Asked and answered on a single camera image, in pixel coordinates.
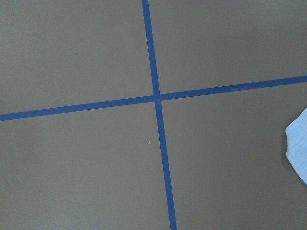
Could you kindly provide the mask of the light blue button shirt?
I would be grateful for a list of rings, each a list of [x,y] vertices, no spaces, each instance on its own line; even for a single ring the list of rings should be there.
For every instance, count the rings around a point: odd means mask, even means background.
[[[307,184],[307,109],[285,129],[286,156],[299,178]]]

